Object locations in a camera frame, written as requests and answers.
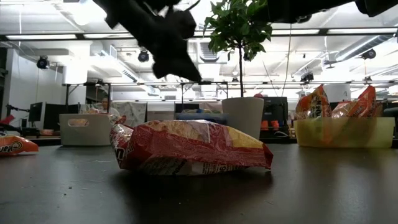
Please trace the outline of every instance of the box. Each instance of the box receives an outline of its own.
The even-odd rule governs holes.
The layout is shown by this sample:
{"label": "box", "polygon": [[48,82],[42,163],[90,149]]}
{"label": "box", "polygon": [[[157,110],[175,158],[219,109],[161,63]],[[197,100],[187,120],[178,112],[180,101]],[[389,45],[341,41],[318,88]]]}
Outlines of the box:
{"label": "box", "polygon": [[394,118],[312,118],[294,121],[297,143],[307,147],[391,147]]}

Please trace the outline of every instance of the gray tabletop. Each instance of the gray tabletop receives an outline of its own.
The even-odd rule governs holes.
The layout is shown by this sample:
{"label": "gray tabletop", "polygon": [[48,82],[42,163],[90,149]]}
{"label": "gray tabletop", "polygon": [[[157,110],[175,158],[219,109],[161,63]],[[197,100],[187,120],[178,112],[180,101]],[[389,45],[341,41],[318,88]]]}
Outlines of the gray tabletop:
{"label": "gray tabletop", "polygon": [[269,145],[272,171],[149,177],[110,148],[0,158],[0,223],[398,223],[391,149]]}

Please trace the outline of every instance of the ceiling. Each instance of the ceiling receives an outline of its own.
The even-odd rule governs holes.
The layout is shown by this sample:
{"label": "ceiling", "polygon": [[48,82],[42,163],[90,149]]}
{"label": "ceiling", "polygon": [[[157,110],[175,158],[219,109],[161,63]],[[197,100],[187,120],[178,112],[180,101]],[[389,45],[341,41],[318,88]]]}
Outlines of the ceiling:
{"label": "ceiling", "polygon": [[[89,5],[82,7],[78,3],[46,4],[45,1],[36,4],[21,5],[17,0],[0,1],[0,34],[33,34],[33,33],[71,33],[71,32],[112,32],[125,31],[118,26],[111,30],[103,21],[104,14],[101,9]],[[187,8],[192,3],[189,0],[182,1],[178,6]],[[201,0],[199,5],[191,10],[197,24],[203,23],[210,12],[210,0]],[[325,27],[393,27],[398,25],[398,6],[382,13],[379,16],[369,18],[361,14],[354,3],[346,4],[327,12],[315,14],[309,22],[293,24],[291,28],[319,29]],[[289,24],[273,24],[275,29],[289,29]],[[365,36],[329,36],[329,37],[274,37],[272,42],[264,42],[267,53],[259,54],[252,62],[244,62],[243,72],[245,82],[275,81],[282,82],[285,79],[290,82],[299,81],[305,71],[313,72],[315,80],[362,80],[365,75],[373,75],[373,80],[392,80],[398,78],[398,72],[391,71],[382,75],[377,73],[389,67],[398,66],[397,39],[392,38],[374,48],[377,57],[372,60],[351,58],[341,63],[333,64],[333,69],[326,69],[325,60],[331,60],[333,54],[352,46],[358,41],[364,41],[372,37]],[[207,39],[195,39],[189,42],[188,53],[197,63],[204,77],[214,81],[231,81],[239,71],[238,54],[232,54],[230,60],[223,60],[217,64],[203,63],[198,56],[203,52],[198,47],[198,42],[208,42]],[[79,51],[80,41],[48,41],[48,42],[24,42],[23,45],[32,49],[64,48],[72,52]],[[130,69],[143,82],[156,82],[151,72],[152,61],[140,63],[137,59],[139,47],[135,40],[103,40],[96,45],[102,46],[109,53],[109,46],[117,49],[118,59],[124,66]],[[121,74],[112,74],[112,71],[103,69],[90,69],[89,77],[114,78]],[[167,81],[176,82],[174,77],[168,77]],[[293,86],[287,92],[296,93],[302,86]],[[123,89],[140,90],[140,88]],[[264,90],[269,96],[276,95],[273,89]]]}

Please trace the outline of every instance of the red chip bag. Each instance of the red chip bag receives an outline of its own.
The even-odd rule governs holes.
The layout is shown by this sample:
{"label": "red chip bag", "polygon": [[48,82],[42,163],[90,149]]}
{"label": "red chip bag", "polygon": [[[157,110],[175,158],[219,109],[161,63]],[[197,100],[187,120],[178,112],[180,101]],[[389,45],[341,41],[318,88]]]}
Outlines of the red chip bag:
{"label": "red chip bag", "polygon": [[376,89],[373,86],[368,86],[357,100],[339,103],[337,107],[332,111],[333,118],[368,118],[375,115]]}
{"label": "red chip bag", "polygon": [[331,116],[328,97],[320,85],[308,96],[303,96],[296,106],[297,119],[326,118]]}
{"label": "red chip bag", "polygon": [[11,156],[21,152],[38,152],[39,147],[22,137],[5,135],[0,136],[0,156]]}
{"label": "red chip bag", "polygon": [[208,121],[149,121],[113,126],[119,167],[150,175],[203,175],[249,166],[271,168],[267,146],[236,129]]}

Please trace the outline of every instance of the desk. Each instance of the desk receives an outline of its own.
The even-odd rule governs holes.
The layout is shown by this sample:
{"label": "desk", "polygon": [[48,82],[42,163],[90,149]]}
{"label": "desk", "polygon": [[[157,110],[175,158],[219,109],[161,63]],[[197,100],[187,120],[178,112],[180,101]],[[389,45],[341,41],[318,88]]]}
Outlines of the desk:
{"label": "desk", "polygon": [[119,170],[108,147],[2,157],[0,223],[398,223],[392,149],[269,147],[272,172],[202,177]]}

